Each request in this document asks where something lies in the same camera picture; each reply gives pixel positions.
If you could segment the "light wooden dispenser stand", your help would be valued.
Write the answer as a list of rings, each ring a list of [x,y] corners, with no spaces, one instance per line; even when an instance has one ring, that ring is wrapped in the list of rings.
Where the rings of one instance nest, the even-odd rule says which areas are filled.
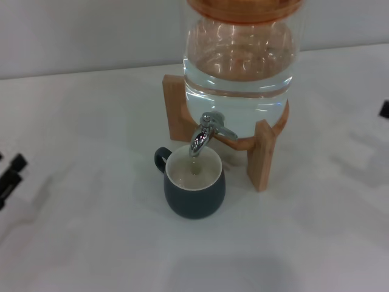
[[[192,135],[199,128],[190,116],[186,98],[185,83],[182,76],[165,75],[162,80],[165,107],[167,112],[170,139],[190,142]],[[274,126],[265,120],[255,124],[254,136],[233,141],[220,134],[215,139],[236,151],[247,152],[247,175],[257,191],[267,189],[270,167],[278,135],[283,131],[289,117],[289,104]]]

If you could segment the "wooden dispenser lid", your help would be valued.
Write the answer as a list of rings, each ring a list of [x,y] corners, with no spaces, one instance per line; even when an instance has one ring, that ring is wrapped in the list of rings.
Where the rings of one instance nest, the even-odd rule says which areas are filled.
[[[305,0],[187,0],[200,15],[231,24],[261,24],[287,18]]]

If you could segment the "chrome dispenser faucet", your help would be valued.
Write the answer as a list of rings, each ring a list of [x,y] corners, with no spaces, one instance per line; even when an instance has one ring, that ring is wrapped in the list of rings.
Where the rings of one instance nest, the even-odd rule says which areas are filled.
[[[224,120],[225,117],[219,111],[202,114],[199,128],[194,132],[190,142],[188,153],[191,157],[198,157],[209,140],[217,134],[222,134],[227,139],[233,141],[238,140],[236,133],[225,127]]]

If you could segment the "glass water dispenser jar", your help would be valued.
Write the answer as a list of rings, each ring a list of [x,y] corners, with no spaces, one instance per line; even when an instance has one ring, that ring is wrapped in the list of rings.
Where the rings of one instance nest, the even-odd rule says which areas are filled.
[[[276,124],[300,50],[306,1],[287,18],[231,24],[200,15],[184,0],[183,64],[192,118],[219,111],[240,138],[253,136],[260,120]]]

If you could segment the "dark grey ceramic mug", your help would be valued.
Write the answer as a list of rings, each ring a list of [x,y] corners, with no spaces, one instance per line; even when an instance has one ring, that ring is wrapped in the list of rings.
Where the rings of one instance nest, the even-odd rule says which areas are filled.
[[[160,147],[154,154],[156,167],[164,174],[168,205],[181,217],[202,219],[215,213],[225,197],[225,174],[219,155],[205,147],[192,158],[185,145],[176,151]]]

